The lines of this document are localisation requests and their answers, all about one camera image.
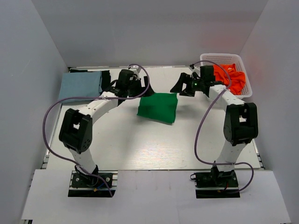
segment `red cloth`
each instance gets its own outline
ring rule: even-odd
[[[221,64],[221,67],[228,72],[229,77],[232,80],[232,85],[229,88],[230,91],[235,95],[241,95],[241,90],[246,84],[245,73],[242,71],[237,71],[235,64]],[[228,76],[217,65],[214,65],[214,75],[216,81],[222,81],[226,86],[228,86]]]

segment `green cloth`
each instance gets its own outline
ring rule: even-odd
[[[141,98],[137,115],[172,124],[176,119],[177,104],[176,93],[155,93]]]

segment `white laundry basket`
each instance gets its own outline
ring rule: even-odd
[[[235,67],[237,71],[242,71],[245,73],[245,78],[246,78],[246,84],[243,87],[241,91],[241,95],[236,95],[239,99],[246,98],[246,97],[251,97],[252,95],[252,89],[250,86],[249,79],[247,77],[247,73],[244,67],[244,64],[242,62],[242,59],[238,55],[234,54],[202,54],[200,56],[200,60],[209,60],[212,62],[215,62],[217,64],[235,64]],[[201,62],[200,65],[210,65],[211,63],[209,62]]]

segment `folded blue cloth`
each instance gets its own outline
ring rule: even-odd
[[[64,73],[58,99],[66,97],[98,97],[102,92],[102,72]],[[69,99],[64,101],[82,101],[86,99]]]

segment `gray wall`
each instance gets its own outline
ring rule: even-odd
[[[68,66],[183,65],[241,52],[267,0],[33,0]]]
[[[0,222],[15,224],[43,161],[42,119],[66,66],[30,0],[0,0],[0,52]]]
[[[269,0],[241,52],[258,107],[256,143],[294,224],[299,224],[298,11],[298,0]]]

